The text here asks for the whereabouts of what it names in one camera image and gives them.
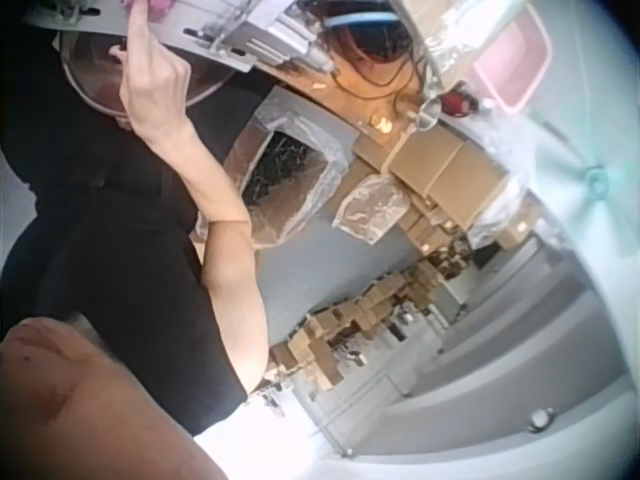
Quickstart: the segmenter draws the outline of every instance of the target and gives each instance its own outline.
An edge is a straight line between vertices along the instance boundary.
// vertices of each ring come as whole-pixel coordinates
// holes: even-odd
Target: hand
[[[127,51],[109,53],[122,62],[120,98],[136,134],[160,155],[191,123],[186,114],[191,66],[153,36],[147,24],[149,0],[134,0]]]
[[[29,319],[0,349],[0,458],[19,478],[226,478],[133,375],[74,327]]]

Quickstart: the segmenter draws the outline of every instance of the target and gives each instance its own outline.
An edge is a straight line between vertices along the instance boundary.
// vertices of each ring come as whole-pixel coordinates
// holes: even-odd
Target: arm
[[[266,368],[268,333],[256,283],[249,212],[193,128],[159,150],[209,220],[202,283],[211,296],[227,354],[250,393]]]
[[[120,97],[136,134],[181,176],[210,222],[202,281],[227,354],[250,392],[266,368],[268,339],[249,213],[187,118],[190,66],[151,34],[147,2],[133,4],[127,52],[111,51],[123,64]]]

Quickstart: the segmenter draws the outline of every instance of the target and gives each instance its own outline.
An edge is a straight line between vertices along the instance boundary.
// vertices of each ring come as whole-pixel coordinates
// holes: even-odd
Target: woman
[[[3,270],[2,334],[30,316],[82,316],[197,435],[260,381],[266,319],[247,209],[186,115],[189,65],[151,34],[147,2],[132,6],[127,51],[112,49],[137,139],[82,104],[47,32],[3,42],[2,146],[38,217]],[[191,199],[210,222],[202,266]]]

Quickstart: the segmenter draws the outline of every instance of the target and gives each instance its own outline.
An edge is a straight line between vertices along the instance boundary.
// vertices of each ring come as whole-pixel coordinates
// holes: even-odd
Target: stack of boxes
[[[288,342],[271,348],[271,359],[280,371],[303,369],[310,381],[329,390],[343,380],[329,340],[353,324],[365,339],[373,340],[397,304],[411,300],[420,310],[426,309],[439,281],[438,272],[426,261],[406,272],[385,275],[359,298],[307,315]]]
[[[506,173],[480,147],[442,125],[406,135],[392,151],[363,134],[353,152],[356,159],[330,208],[337,211],[369,175],[394,175],[411,198],[398,225],[425,256],[446,251],[453,240],[464,236],[507,184]],[[529,208],[500,235],[500,244],[512,248],[523,241],[534,219]]]

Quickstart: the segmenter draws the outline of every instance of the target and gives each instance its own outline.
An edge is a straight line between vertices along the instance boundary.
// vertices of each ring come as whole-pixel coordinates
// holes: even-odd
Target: red object
[[[464,118],[471,113],[471,101],[463,93],[452,90],[440,97],[442,111],[451,117]]]

